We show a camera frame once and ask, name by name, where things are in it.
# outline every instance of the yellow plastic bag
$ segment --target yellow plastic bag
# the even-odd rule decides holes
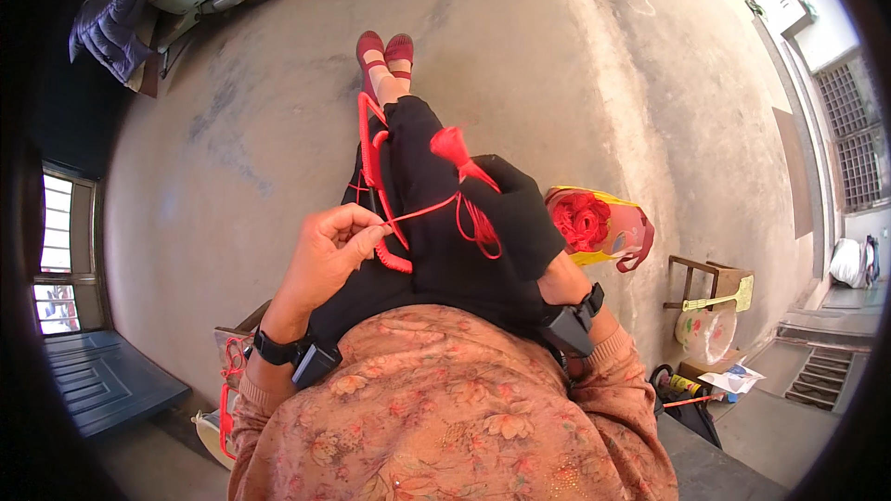
[[[576,250],[571,238],[564,236],[569,244],[565,252],[576,265],[616,260],[616,269],[622,273],[637,269],[646,259],[653,245],[656,228],[653,227],[643,209],[638,204],[619,199],[615,195],[576,186],[554,186],[544,196],[544,205],[553,217],[553,208],[567,195],[591,194],[609,206],[609,231],[607,238],[598,244],[595,251]]]

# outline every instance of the red flat shoe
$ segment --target red flat shoe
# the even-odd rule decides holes
[[[372,77],[368,75],[368,71],[374,66],[383,66],[387,67],[387,63],[383,60],[373,60],[372,62],[365,62],[365,53],[370,50],[379,50],[383,54],[384,52],[384,41],[381,37],[375,32],[365,32],[359,36],[359,41],[355,44],[355,58],[359,61],[359,65],[362,67],[362,73],[365,76],[365,81],[362,83],[362,91],[367,93],[374,99],[374,102],[378,102],[378,97],[374,95],[374,88],[372,86]]]
[[[387,49],[384,51],[384,60],[389,63],[393,60],[407,60],[414,66],[414,43],[412,38],[405,33],[394,35],[387,43]],[[394,78],[405,78],[409,82],[412,80],[412,73],[403,70],[391,72]]]

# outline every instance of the blue door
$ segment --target blue door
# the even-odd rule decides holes
[[[56,384],[84,437],[131,418],[148,418],[189,388],[113,331],[45,339]]]

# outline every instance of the paper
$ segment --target paper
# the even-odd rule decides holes
[[[764,376],[740,364],[734,364],[724,373],[703,373],[698,379],[728,392],[746,393]]]

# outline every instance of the floral sweater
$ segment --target floral sweater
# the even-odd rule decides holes
[[[229,499],[676,499],[621,327],[570,388],[548,351],[456,308],[392,309],[290,398],[241,380]]]

